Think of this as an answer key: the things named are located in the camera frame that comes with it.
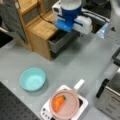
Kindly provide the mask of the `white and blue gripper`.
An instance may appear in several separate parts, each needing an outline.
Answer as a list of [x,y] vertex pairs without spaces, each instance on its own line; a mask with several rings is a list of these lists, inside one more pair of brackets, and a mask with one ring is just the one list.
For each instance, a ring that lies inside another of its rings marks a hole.
[[72,23],[78,16],[83,16],[81,1],[58,1],[52,6],[52,11],[55,18],[55,26],[60,19]]

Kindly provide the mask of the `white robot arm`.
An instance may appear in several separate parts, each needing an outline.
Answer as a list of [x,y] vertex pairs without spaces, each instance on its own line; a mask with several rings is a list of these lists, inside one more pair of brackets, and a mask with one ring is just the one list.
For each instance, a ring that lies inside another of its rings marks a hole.
[[[112,12],[108,31],[120,32],[120,0],[110,0]],[[52,11],[55,18],[55,26],[61,30],[69,32],[76,30],[83,34],[92,31],[92,20],[85,17],[87,13],[82,7],[81,0],[58,0],[53,6]]]

